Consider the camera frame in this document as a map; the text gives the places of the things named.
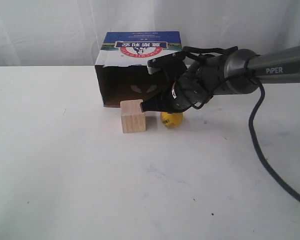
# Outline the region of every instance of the white curtain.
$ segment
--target white curtain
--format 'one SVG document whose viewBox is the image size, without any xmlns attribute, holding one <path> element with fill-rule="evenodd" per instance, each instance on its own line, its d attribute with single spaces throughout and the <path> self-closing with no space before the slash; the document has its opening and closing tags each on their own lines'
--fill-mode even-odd
<svg viewBox="0 0 300 240">
<path fill-rule="evenodd" d="M 300 45 L 300 0 L 0 0 L 0 66 L 93 65 L 110 31 L 265 54 Z"/>
</svg>

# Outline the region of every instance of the cardboard box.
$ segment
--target cardboard box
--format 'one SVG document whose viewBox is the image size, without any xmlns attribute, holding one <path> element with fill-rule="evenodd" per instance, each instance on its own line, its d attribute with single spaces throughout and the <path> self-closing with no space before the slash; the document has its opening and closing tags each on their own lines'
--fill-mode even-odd
<svg viewBox="0 0 300 240">
<path fill-rule="evenodd" d="M 105 107 L 151 98 L 167 86 L 163 72 L 148 74 L 147 61 L 181 51 L 178 31 L 108 32 L 95 63 Z"/>
</svg>

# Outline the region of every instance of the box logo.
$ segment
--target box logo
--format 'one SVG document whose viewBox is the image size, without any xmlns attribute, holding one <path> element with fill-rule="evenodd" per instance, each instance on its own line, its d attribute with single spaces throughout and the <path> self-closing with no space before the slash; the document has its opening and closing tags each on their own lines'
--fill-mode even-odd
<svg viewBox="0 0 300 240">
<path fill-rule="evenodd" d="M 148 58 L 168 48 L 166 41 L 116 41 L 115 48 L 133 58 Z"/>
</svg>

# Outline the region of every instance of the white tabletop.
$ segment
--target white tabletop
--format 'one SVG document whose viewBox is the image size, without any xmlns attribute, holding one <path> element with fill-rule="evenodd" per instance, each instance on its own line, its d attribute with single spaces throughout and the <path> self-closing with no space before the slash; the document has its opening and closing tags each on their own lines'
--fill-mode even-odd
<svg viewBox="0 0 300 240">
<path fill-rule="evenodd" d="M 300 192 L 300 84 L 265 91 L 261 147 Z M 259 95 L 123 134 L 93 66 L 0 67 L 0 240 L 300 240 L 300 203 L 252 145 Z"/>
</svg>

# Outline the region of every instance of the yellow ball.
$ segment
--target yellow ball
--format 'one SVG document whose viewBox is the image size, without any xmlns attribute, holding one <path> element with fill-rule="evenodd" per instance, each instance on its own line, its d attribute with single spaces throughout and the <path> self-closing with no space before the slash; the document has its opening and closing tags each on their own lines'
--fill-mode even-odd
<svg viewBox="0 0 300 240">
<path fill-rule="evenodd" d="M 182 112 L 178 113 L 167 113 L 161 112 L 160 114 L 161 122 L 169 129 L 177 127 L 184 119 L 184 114 Z"/>
</svg>

